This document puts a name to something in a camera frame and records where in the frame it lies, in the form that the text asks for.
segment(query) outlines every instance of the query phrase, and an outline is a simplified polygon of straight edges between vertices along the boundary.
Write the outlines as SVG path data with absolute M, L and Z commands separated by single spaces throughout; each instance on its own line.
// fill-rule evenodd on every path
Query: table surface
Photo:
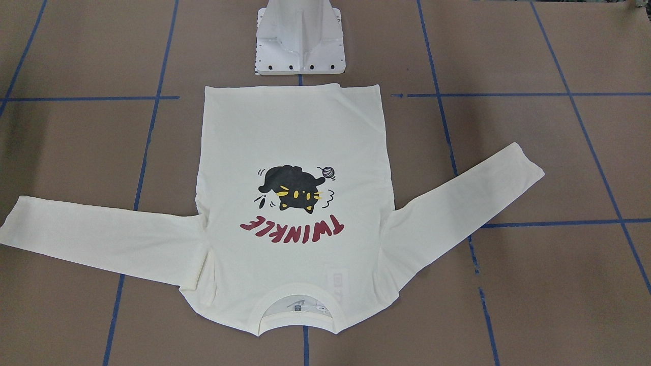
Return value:
M 196 214 L 205 85 L 380 84 L 398 208 L 513 141 L 546 176 L 339 335 L 0 246 L 1 364 L 649 364 L 644 9 L 332 2 L 346 72 L 297 77 L 254 75 L 265 0 L 0 1 L 0 223 L 19 195 Z

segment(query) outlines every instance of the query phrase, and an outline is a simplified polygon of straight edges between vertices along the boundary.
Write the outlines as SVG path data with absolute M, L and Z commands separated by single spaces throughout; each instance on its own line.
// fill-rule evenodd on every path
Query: blue tape line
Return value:
M 158 114 L 158 105 L 161 100 L 161 92 L 163 90 L 163 80 L 165 79 L 165 69 L 167 68 L 167 58 L 169 56 L 169 49 L 172 45 L 172 35 L 174 34 L 174 23 L 176 22 L 176 11 L 178 10 L 178 0 L 174 0 L 174 12 L 172 13 L 172 24 L 169 28 L 167 36 L 167 45 L 165 47 L 165 56 L 163 57 L 163 66 L 161 67 L 161 75 L 158 80 L 158 90 L 156 91 L 156 99 L 154 102 L 154 110 L 152 112 L 152 120 L 149 124 L 149 132 L 147 134 L 147 142 L 145 144 L 145 154 L 143 155 L 143 164 L 140 169 L 140 179 L 138 180 L 138 188 L 135 193 L 135 202 L 133 210 L 138 211 L 140 205 L 140 194 L 143 191 L 143 184 L 145 182 L 145 171 L 147 168 L 147 155 L 149 153 L 149 145 L 152 142 L 152 133 L 154 132 L 154 125 L 156 124 L 156 115 Z
M 178 100 L 178 95 L 160 96 L 162 100 Z M 109 102 L 116 100 L 156 100 L 156 96 L 63 96 L 48 98 L 9 98 L 8 102 Z
M 493 350 L 493 360 L 495 361 L 495 366 L 499 366 L 499 356 L 497 354 L 497 344 L 495 343 L 495 335 L 493 334 L 493 324 L 490 321 L 490 315 L 488 314 L 488 307 L 486 306 L 486 297 L 484 295 L 484 290 L 479 288 L 479 296 L 482 299 L 482 308 L 484 309 L 484 318 L 486 319 L 486 327 L 488 328 L 488 337 L 490 338 L 490 346 Z
M 475 265 L 475 274 L 479 274 L 479 260 L 477 260 L 477 256 L 475 255 L 475 246 L 473 245 L 473 236 L 468 236 L 468 246 L 470 247 L 470 255 L 473 258 L 473 264 Z
M 571 226 L 571 225 L 604 225 L 620 223 L 618 219 L 610 220 L 575 220 L 575 221 L 534 221 L 514 223 L 487 223 L 482 228 L 491 229 L 495 227 L 532 227 L 532 226 Z
M 118 290 L 115 294 L 115 304 L 113 305 L 113 318 L 111 319 L 111 327 L 109 328 L 109 337 L 106 340 L 106 349 L 104 350 L 104 362 L 102 362 L 103 366 L 108 366 L 109 357 L 111 357 L 111 347 L 113 346 L 115 324 L 117 324 L 118 312 L 120 311 L 120 300 L 122 299 L 123 286 L 124 286 L 124 275 L 120 274 L 120 281 L 118 282 Z
M 310 366 L 310 339 L 308 326 L 303 326 L 303 364 Z
M 147 152 L 149 150 L 149 145 L 152 142 L 152 132 L 154 131 L 154 125 L 156 123 L 156 113 L 158 112 L 158 104 L 161 100 L 161 91 L 163 90 L 163 80 L 165 79 L 165 68 L 167 66 L 167 58 L 169 56 L 169 49 L 172 44 L 172 35 L 174 33 L 174 23 L 176 22 L 176 12 L 178 10 L 178 0 L 174 0 L 174 11 L 172 13 L 172 23 L 169 28 L 169 35 L 167 36 L 167 46 L 165 47 L 165 56 L 163 57 L 163 66 L 161 67 L 161 75 L 158 81 L 158 91 L 156 92 L 156 99 L 154 102 L 154 110 L 152 112 L 152 120 L 149 124 L 149 133 L 147 135 L 147 143 L 145 145 L 145 154 L 143 156 L 143 164 L 140 169 L 140 179 L 138 181 L 138 189 L 135 194 L 135 200 L 133 202 L 133 210 L 138 211 L 138 206 L 140 204 L 140 194 L 143 190 L 143 182 L 145 181 L 145 170 L 147 166 Z M 118 291 L 115 298 L 115 307 L 113 309 L 113 319 L 111 321 L 111 328 L 109 330 L 109 337 L 106 341 L 106 351 L 104 352 L 104 366 L 108 366 L 109 357 L 111 355 L 111 346 L 113 344 L 113 334 L 115 332 L 115 322 L 117 321 L 118 312 L 120 311 L 120 297 L 122 296 L 122 287 L 124 286 L 124 275 L 120 274 L 120 283 L 118 284 Z
M 45 11 L 45 6 L 47 5 L 47 3 L 48 0 L 43 0 L 43 3 L 41 4 L 41 9 L 38 11 L 38 16 L 36 17 L 36 23 L 34 23 L 34 27 L 32 28 L 32 33 L 29 35 L 27 45 L 23 50 L 23 54 L 20 56 L 20 61 L 18 61 L 18 65 L 16 66 L 16 71 L 14 72 L 14 76 L 11 78 L 11 82 L 9 83 L 9 88 L 7 89 L 7 93 L 5 94 L 5 99 L 2 101 L 2 104 L 0 104 L 0 117 L 2 117 L 2 114 L 5 112 L 5 108 L 7 107 L 9 96 L 11 96 L 11 92 L 14 90 L 14 86 L 16 85 L 16 80 L 18 79 L 18 74 L 20 73 L 20 69 L 23 67 L 25 58 L 27 58 L 27 52 L 29 52 L 29 48 L 32 46 L 32 41 L 36 36 L 36 30 L 38 30 L 38 25 L 40 24 L 40 20 L 41 18 L 43 18 L 43 12 Z
M 567 96 L 566 92 L 446 92 L 440 94 L 407 94 L 407 98 L 469 98 L 477 96 Z
M 644 219 L 624 219 L 625 223 L 651 223 L 651 218 Z
M 477 96 L 568 96 L 567 92 L 444 92 L 407 94 L 407 98 L 471 98 Z M 651 96 L 651 92 L 573 92 L 574 96 Z
M 573 92 L 576 96 L 651 96 L 651 92 Z
M 603 184 L 606 187 L 606 191 L 608 192 L 608 196 L 611 199 L 611 203 L 613 204 L 613 208 L 615 209 L 615 213 L 617 214 L 617 218 L 622 221 L 622 213 L 619 210 L 619 207 L 617 206 L 617 202 L 615 201 L 615 195 L 613 195 L 613 191 L 611 190 L 610 184 L 608 184 L 608 179 L 606 179 L 606 175 L 603 171 L 602 165 L 599 162 L 599 158 L 597 157 L 597 153 L 594 150 L 594 147 L 592 146 L 592 141 L 590 140 L 590 136 L 588 135 L 588 130 L 585 128 L 585 124 L 583 123 L 583 118 L 581 118 L 581 114 L 579 112 L 579 108 L 576 105 L 576 102 L 574 101 L 574 97 L 572 95 L 572 92 L 570 91 L 570 87 L 567 83 L 567 80 L 565 79 L 565 74 L 563 74 L 563 71 L 561 69 L 561 64 L 559 63 L 558 58 L 556 57 L 556 53 L 554 52 L 554 49 L 551 47 L 551 42 L 549 41 L 549 38 L 547 37 L 547 32 L 545 31 L 545 27 L 542 25 L 542 21 L 540 20 L 540 16 L 538 15 L 538 11 L 536 10 L 536 6 L 534 3 L 529 3 L 531 5 L 531 8 L 533 10 L 533 14 L 536 17 L 536 21 L 538 22 L 538 25 L 540 26 L 540 30 L 542 31 L 542 35 L 545 38 L 545 42 L 547 42 L 547 47 L 549 48 L 549 52 L 551 52 L 551 56 L 554 59 L 554 63 L 556 64 L 556 68 L 559 71 L 559 74 L 561 75 L 561 80 L 563 82 L 563 85 L 565 86 L 565 90 L 568 93 L 568 96 L 570 97 L 570 101 L 572 103 L 572 107 L 574 108 L 574 113 L 576 114 L 577 119 L 579 120 L 579 124 L 581 125 L 581 130 L 583 131 L 583 136 L 585 137 L 585 141 L 588 144 L 588 148 L 590 149 L 590 153 L 592 154 L 592 158 L 594 159 L 595 164 L 597 165 L 597 169 L 599 170 L 599 174 L 602 176 Z M 646 274 L 646 271 L 644 270 L 644 266 L 642 265 L 642 261 L 640 260 L 640 256 L 637 254 L 637 250 L 635 248 L 635 244 L 633 244 L 633 240 L 631 239 L 631 236 L 628 232 L 628 229 L 626 228 L 626 224 L 624 222 L 620 223 L 622 226 L 622 230 L 624 231 L 624 235 L 626 236 L 626 240 L 628 241 L 628 245 L 631 248 L 631 252 L 633 253 L 633 257 L 635 258 L 635 262 L 637 263 L 637 267 L 640 270 L 640 274 L 642 275 L 642 278 L 644 279 L 644 283 L 646 284 L 646 289 L 648 290 L 649 294 L 651 294 L 651 282 L 649 282 L 649 278 Z
M 445 118 L 445 110 L 443 109 L 443 99 L 441 98 L 441 90 L 439 89 L 439 80 L 436 77 L 436 68 L 434 67 L 434 58 L 432 57 L 432 50 L 430 49 L 430 39 L 427 37 L 427 28 L 425 27 L 425 18 L 422 15 L 421 0 L 417 0 L 418 14 L 421 17 L 422 36 L 425 38 L 425 46 L 427 47 L 427 57 L 430 59 L 430 69 L 432 70 L 432 79 L 434 80 L 434 89 L 436 90 L 437 99 L 439 102 L 439 112 L 441 113 L 441 121 L 443 122 L 443 131 L 445 132 L 445 142 L 448 144 L 450 151 L 450 161 L 452 162 L 452 171 L 454 176 L 458 176 L 459 172 L 456 170 L 456 162 L 454 161 L 454 151 L 452 149 L 452 140 L 450 140 L 450 131 L 447 126 L 447 119 Z

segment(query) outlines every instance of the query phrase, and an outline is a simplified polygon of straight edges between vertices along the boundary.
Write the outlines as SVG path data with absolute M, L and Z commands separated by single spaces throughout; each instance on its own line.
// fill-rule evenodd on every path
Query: white plastic fixture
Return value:
M 341 74 L 341 12 L 329 0 L 269 0 L 258 11 L 255 71 L 261 75 Z

